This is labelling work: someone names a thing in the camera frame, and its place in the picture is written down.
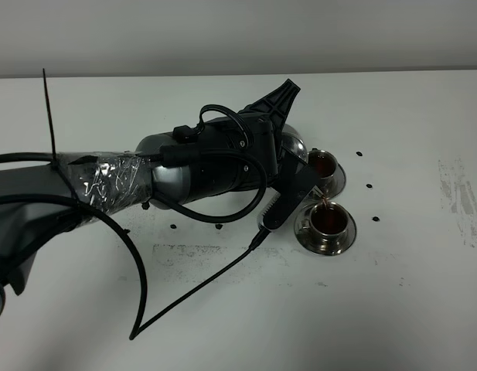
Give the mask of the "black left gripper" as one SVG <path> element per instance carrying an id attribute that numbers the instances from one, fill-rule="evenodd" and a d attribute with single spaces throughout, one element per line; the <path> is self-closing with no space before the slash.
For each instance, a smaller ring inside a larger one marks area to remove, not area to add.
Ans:
<path id="1" fill-rule="evenodd" d="M 172 132 L 172 200 L 190 203 L 229 191 L 270 185 L 280 167 L 282 131 L 301 88 L 280 87 L 235 113 Z"/>

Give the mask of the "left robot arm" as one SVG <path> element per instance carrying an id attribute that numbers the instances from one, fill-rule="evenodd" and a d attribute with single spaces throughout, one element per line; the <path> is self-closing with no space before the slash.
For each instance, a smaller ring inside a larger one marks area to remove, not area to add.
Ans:
<path id="1" fill-rule="evenodd" d="M 134 151 L 0 155 L 0 316 L 5 288 L 24 291 L 41 247 L 100 220 L 135 261 L 141 295 L 131 332 L 146 327 L 145 267 L 113 215 L 157 205 L 192 220 L 229 223 L 251 213 L 279 176 L 283 114 L 218 105 L 204 111 L 216 118 L 148 136 Z"/>

